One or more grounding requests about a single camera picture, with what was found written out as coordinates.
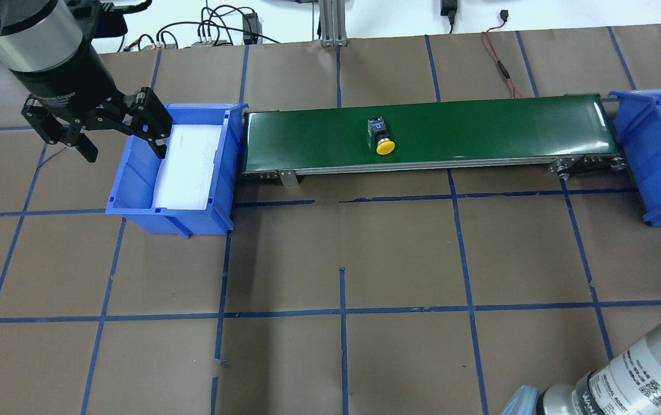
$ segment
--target electrical connector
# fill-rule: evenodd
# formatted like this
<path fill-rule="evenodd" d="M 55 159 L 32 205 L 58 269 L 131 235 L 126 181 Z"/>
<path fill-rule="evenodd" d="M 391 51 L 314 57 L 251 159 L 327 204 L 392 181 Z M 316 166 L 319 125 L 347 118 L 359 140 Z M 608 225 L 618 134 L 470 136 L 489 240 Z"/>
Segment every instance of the electrical connector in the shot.
<path fill-rule="evenodd" d="M 440 0 L 440 15 L 448 16 L 451 26 L 456 21 L 457 11 L 459 11 L 459 0 Z"/>
<path fill-rule="evenodd" d="M 261 21 L 256 13 L 246 13 L 243 18 L 243 44 L 258 44 L 261 34 Z"/>

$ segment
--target grid line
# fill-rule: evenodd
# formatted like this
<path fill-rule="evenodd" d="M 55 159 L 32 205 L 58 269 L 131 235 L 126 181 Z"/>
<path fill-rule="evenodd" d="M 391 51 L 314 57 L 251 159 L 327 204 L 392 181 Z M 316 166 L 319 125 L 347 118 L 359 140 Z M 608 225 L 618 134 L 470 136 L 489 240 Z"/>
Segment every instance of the grid line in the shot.
<path fill-rule="evenodd" d="M 617 42 L 617 37 L 614 35 L 612 26 L 607 26 L 607 31 L 609 32 L 610 39 L 612 39 L 612 45 L 614 45 L 614 50 L 615 52 L 617 52 L 617 56 L 620 58 L 620 63 L 622 63 L 622 69 L 625 71 L 625 75 L 628 77 L 628 81 L 630 82 L 630 87 L 632 89 L 638 89 L 638 87 L 635 86 L 635 80 L 633 79 L 633 74 L 630 73 L 630 68 L 628 68 L 628 61 L 625 60 L 625 56 L 622 54 L 622 50 L 620 49 L 620 43 Z"/>
<path fill-rule="evenodd" d="M 532 87 L 532 93 L 535 97 L 540 97 L 541 94 L 538 92 L 538 85 L 535 84 L 535 77 L 532 74 L 532 68 L 530 67 L 530 60 L 527 58 L 527 51 L 525 50 L 525 44 L 522 42 L 522 36 L 520 31 L 515 31 L 515 36 L 517 36 L 517 43 L 520 44 L 520 53 L 522 53 L 522 59 L 525 62 L 525 70 L 527 70 L 527 78 L 530 78 L 530 87 Z"/>
<path fill-rule="evenodd" d="M 609 341 L 609 334 L 607 334 L 607 326 L 605 325 L 605 319 L 602 315 L 602 307 L 599 305 L 599 297 L 596 295 L 596 288 L 594 288 L 594 282 L 591 275 L 591 268 L 589 267 L 589 260 L 586 258 L 586 249 L 584 248 L 584 242 L 581 239 L 581 231 L 579 231 L 579 224 L 576 220 L 576 213 L 573 212 L 573 205 L 571 203 L 571 197 L 568 195 L 568 187 L 565 184 L 565 181 L 562 180 L 561 187 L 563 189 L 563 199 L 565 200 L 566 208 L 568 209 L 568 216 L 571 219 L 571 224 L 573 228 L 573 235 L 576 238 L 576 244 L 579 248 L 579 255 L 581 256 L 581 265 L 584 267 L 584 274 L 586 276 L 586 284 L 589 287 L 589 292 L 591 294 L 591 300 L 594 304 L 594 312 L 596 312 L 596 322 L 599 323 L 599 331 L 602 333 L 602 341 L 605 345 L 605 352 L 607 353 L 607 359 L 612 360 L 614 355 L 612 354 L 612 344 Z"/>
<path fill-rule="evenodd" d="M 476 378 L 478 379 L 478 393 L 481 399 L 481 412 L 489 415 L 489 405 L 486 403 L 486 387 L 484 382 L 484 370 L 481 366 L 481 351 L 478 347 L 478 331 L 476 330 L 476 307 L 473 302 L 471 292 L 471 280 L 468 270 L 468 261 L 466 260 L 466 246 L 464 244 L 464 234 L 461 227 L 461 216 L 459 215 L 459 201 L 456 196 L 456 184 L 451 169 L 448 169 L 448 185 L 451 187 L 451 200 L 454 204 L 454 221 L 456 223 L 456 238 L 459 242 L 459 251 L 461 254 L 461 268 L 464 275 L 464 288 L 466 289 L 466 305 L 469 313 L 469 324 L 471 329 L 471 342 L 473 344 L 473 357 L 476 363 Z"/>
<path fill-rule="evenodd" d="M 348 329 L 346 325 L 346 269 L 339 271 L 341 292 L 341 389 L 343 393 L 343 415 L 349 415 L 348 404 Z"/>
<path fill-rule="evenodd" d="M 212 376 L 212 388 L 210 390 L 210 415 L 215 415 L 217 410 L 217 376 Z"/>
<path fill-rule="evenodd" d="M 660 307 L 661 299 L 654 300 L 617 300 L 600 301 L 601 308 L 620 307 Z M 476 304 L 477 312 L 485 311 L 517 311 L 517 310 L 568 310 L 594 307 L 593 302 L 580 303 L 528 303 L 528 304 Z M 365 314 L 408 314 L 426 312 L 468 312 L 467 305 L 434 305 L 433 307 L 369 307 L 346 308 L 347 315 Z M 312 315 L 340 315 L 341 309 L 287 310 L 274 312 L 228 312 L 223 318 L 254 319 L 306 317 Z M 107 315 L 105 321 L 159 321 L 159 320 L 217 320 L 218 312 L 181 313 L 181 314 L 151 314 L 151 315 Z M 98 315 L 74 315 L 56 317 L 3 317 L 0 324 L 6 323 L 73 323 L 80 321 L 99 321 Z"/>
<path fill-rule="evenodd" d="M 583 189 L 568 191 L 570 195 L 586 195 L 586 194 L 624 194 L 636 193 L 638 189 L 635 187 L 626 187 L 623 189 Z M 563 190 L 560 191 L 519 191 L 519 192 L 500 192 L 500 193 L 470 193 L 458 194 L 458 199 L 465 198 L 483 198 L 483 197 L 527 197 L 527 196 L 553 196 L 563 195 Z M 446 200 L 451 199 L 449 194 L 431 194 L 419 196 L 390 196 L 390 197 L 359 197 L 352 200 L 340 200 L 338 203 L 366 203 L 366 202 L 401 202 L 401 201 L 414 201 L 414 200 Z M 233 204 L 234 208 L 263 208 L 269 206 L 296 206 L 296 205 L 312 205 L 316 202 L 314 199 L 299 199 L 299 200 L 279 200 L 275 202 L 240 202 Z M 45 216 L 45 215 L 77 215 L 86 213 L 104 213 L 102 208 L 94 209 L 63 209 L 63 210 L 29 210 L 25 212 L 26 216 Z M 24 213 L 20 212 L 0 212 L 1 216 L 21 216 Z"/>
<path fill-rule="evenodd" d="M 335 106 L 343 108 L 343 92 L 341 91 L 341 47 L 335 47 Z"/>
<path fill-rule="evenodd" d="M 433 87 L 435 88 L 435 102 L 440 102 L 440 88 L 438 86 L 438 72 L 435 70 L 435 59 L 433 59 L 433 48 L 430 46 L 430 36 L 425 35 L 425 47 L 428 48 L 428 60 L 430 60 L 430 72 L 433 74 Z"/>
<path fill-rule="evenodd" d="M 222 360 L 222 329 L 225 324 L 225 302 L 228 297 L 228 271 L 231 261 L 231 234 L 225 237 L 225 255 L 222 260 L 222 282 L 220 283 L 220 306 L 217 313 L 217 334 L 215 334 L 215 359 Z"/>
<path fill-rule="evenodd" d="M 87 406 L 90 402 L 90 391 L 92 390 L 92 380 L 95 375 L 95 366 L 97 364 L 97 355 L 99 352 L 100 342 L 102 340 L 102 330 L 104 329 L 104 323 L 107 317 L 107 306 L 109 305 L 109 297 L 112 293 L 112 276 L 115 275 L 115 271 L 118 265 L 118 258 L 120 257 L 120 245 L 123 242 L 123 235 L 125 234 L 125 218 L 120 221 L 120 230 L 118 231 L 118 239 L 115 244 L 115 251 L 112 253 L 112 265 L 109 269 L 109 277 L 107 278 L 107 286 L 104 291 L 104 299 L 102 300 L 102 309 L 98 317 L 97 324 L 97 334 L 95 335 L 95 344 L 92 349 L 92 357 L 90 358 L 90 367 L 87 372 L 87 383 L 85 383 L 85 393 L 82 399 L 82 410 L 80 415 L 85 415 L 87 413 Z"/>
<path fill-rule="evenodd" d="M 58 150 L 58 152 L 53 153 L 49 158 L 46 158 L 46 160 L 43 160 L 43 162 L 41 162 L 41 164 L 38 165 L 38 168 L 41 168 L 41 166 L 43 166 L 43 165 L 45 165 L 46 163 L 48 163 L 49 160 L 51 160 L 51 159 L 53 159 L 54 157 L 58 156 L 59 153 L 63 152 L 63 151 L 66 150 L 66 149 L 67 149 L 67 147 L 61 147 L 61 150 Z"/>
<path fill-rule="evenodd" d="M 151 89 L 156 87 L 156 76 L 158 76 L 158 67 L 161 65 L 161 49 L 156 51 L 156 63 L 153 65 L 153 75 L 151 76 Z"/>
<path fill-rule="evenodd" d="M 245 97 L 245 77 L 248 74 L 248 48 L 250 45 L 245 45 L 245 50 L 243 50 L 243 68 L 241 69 L 240 75 L 240 92 L 238 93 L 238 102 L 245 102 L 243 98 Z"/>

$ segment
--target metal bracket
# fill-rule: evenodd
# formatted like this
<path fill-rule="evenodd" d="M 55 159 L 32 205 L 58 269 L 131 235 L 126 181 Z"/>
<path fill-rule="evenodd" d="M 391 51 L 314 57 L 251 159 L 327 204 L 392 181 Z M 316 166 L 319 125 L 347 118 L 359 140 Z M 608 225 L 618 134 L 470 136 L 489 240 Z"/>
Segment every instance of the metal bracket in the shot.
<path fill-rule="evenodd" d="M 279 173 L 276 170 L 252 171 L 251 173 L 241 173 L 242 179 L 278 179 Z"/>
<path fill-rule="evenodd" d="M 597 170 L 610 169 L 617 173 L 628 167 L 628 163 L 620 155 L 602 154 L 596 156 L 559 157 L 553 160 L 548 171 L 558 174 L 559 179 L 568 180 L 572 174 L 585 174 Z"/>
<path fill-rule="evenodd" d="M 279 179 L 284 186 L 299 186 L 297 175 L 294 173 L 294 170 L 280 170 L 278 173 Z"/>
<path fill-rule="evenodd" d="M 320 0 L 320 30 L 320 44 L 324 47 L 348 44 L 345 0 Z"/>

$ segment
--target sticker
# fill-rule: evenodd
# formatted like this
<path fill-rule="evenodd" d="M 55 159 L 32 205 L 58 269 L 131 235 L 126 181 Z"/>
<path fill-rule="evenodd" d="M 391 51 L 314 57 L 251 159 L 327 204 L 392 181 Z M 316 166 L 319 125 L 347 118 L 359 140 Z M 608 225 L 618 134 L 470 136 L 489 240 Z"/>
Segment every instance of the sticker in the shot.
<path fill-rule="evenodd" d="M 661 410 L 661 367 L 645 337 L 589 380 L 606 415 L 654 415 Z"/>

